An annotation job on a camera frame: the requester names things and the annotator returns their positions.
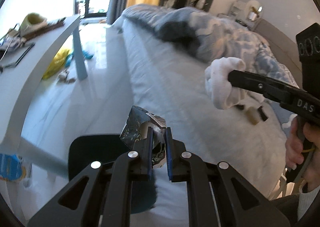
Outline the dark snack wrapper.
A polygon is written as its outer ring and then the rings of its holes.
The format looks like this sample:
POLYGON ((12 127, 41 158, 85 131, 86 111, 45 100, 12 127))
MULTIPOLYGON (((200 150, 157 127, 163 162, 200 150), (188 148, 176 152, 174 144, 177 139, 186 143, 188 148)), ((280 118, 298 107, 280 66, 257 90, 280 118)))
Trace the dark snack wrapper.
POLYGON ((146 139, 149 127, 153 129, 152 167, 161 168, 166 159, 164 133, 167 125, 164 118, 133 105, 120 139, 129 149, 137 150, 138 142, 146 139))

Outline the white sock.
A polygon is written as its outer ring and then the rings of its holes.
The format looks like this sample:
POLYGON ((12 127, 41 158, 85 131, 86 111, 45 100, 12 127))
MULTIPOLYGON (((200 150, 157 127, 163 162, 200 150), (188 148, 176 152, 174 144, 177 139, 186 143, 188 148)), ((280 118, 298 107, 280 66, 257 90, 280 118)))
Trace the white sock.
POLYGON ((238 105, 248 95, 259 103, 265 100, 262 94, 233 87, 228 81, 228 74, 233 70, 245 71, 245 62, 240 58, 222 57, 212 61, 205 69, 205 88, 214 106, 220 110, 226 110, 238 105))

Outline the brown headboard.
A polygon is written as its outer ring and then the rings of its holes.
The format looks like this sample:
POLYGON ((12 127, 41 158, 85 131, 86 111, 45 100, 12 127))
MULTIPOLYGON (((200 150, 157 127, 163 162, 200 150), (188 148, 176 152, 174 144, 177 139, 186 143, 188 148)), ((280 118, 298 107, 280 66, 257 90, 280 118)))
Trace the brown headboard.
POLYGON ((298 86, 302 87, 302 65, 296 43, 264 19, 257 22, 253 31, 267 40, 278 62, 290 70, 298 86))

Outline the blue fleece blanket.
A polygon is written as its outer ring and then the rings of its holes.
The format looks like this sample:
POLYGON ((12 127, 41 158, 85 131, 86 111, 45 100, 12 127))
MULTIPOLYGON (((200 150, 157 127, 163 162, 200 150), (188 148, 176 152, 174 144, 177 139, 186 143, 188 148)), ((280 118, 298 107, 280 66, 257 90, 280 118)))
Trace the blue fleece blanket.
POLYGON ((121 15, 156 38, 182 46, 203 63, 222 57, 240 58, 248 72, 298 86, 289 69, 274 55, 270 42, 233 20, 193 7, 172 9, 147 4, 128 7, 121 15))

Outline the round mirror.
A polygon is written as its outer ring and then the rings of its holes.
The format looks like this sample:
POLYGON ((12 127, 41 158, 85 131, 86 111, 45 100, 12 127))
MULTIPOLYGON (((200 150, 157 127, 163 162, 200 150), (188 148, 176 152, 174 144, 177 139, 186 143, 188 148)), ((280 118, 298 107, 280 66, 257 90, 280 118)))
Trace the round mirror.
POLYGON ((260 18, 263 6, 257 0, 250 0, 246 5, 246 18, 254 22, 260 18))

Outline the blue box on floor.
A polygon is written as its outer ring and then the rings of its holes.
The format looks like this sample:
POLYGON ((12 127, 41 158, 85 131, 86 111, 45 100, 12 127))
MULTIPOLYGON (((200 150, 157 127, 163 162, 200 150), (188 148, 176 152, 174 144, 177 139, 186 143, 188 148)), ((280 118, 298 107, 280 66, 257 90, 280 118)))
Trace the blue box on floor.
POLYGON ((31 165, 17 155, 0 154, 1 180, 19 182, 30 176, 31 165))

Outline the yellow plastic bag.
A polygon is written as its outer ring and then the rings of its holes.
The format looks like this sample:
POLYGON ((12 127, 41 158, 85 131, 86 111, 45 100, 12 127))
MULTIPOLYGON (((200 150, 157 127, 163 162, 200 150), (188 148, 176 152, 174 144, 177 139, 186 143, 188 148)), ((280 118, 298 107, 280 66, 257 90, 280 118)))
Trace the yellow plastic bag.
POLYGON ((42 80, 48 80, 54 74, 61 70, 65 65, 67 56, 71 53, 71 49, 61 48, 58 50, 53 60, 46 69, 46 72, 42 76, 42 80))

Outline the white desk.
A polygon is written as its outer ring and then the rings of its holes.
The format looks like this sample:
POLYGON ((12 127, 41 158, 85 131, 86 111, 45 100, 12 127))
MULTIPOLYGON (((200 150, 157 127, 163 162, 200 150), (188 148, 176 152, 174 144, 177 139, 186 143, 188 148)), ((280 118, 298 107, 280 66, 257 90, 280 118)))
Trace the white desk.
POLYGON ((73 36, 78 79, 87 78, 79 25, 79 15, 67 17, 62 27, 36 37, 34 47, 22 61, 1 74, 1 153, 21 156, 25 161, 63 178, 68 177, 67 162, 26 140, 21 133, 42 76, 69 36, 73 36))

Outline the green slipper on desk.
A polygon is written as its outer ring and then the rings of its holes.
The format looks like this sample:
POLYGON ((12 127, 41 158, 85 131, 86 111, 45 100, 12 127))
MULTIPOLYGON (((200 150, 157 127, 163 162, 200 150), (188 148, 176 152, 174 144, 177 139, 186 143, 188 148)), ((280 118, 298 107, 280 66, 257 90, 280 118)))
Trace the green slipper on desk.
POLYGON ((23 22, 20 25, 21 36, 25 36, 29 33, 35 32, 47 26, 47 24, 47 18, 38 13, 29 13, 25 16, 23 22))

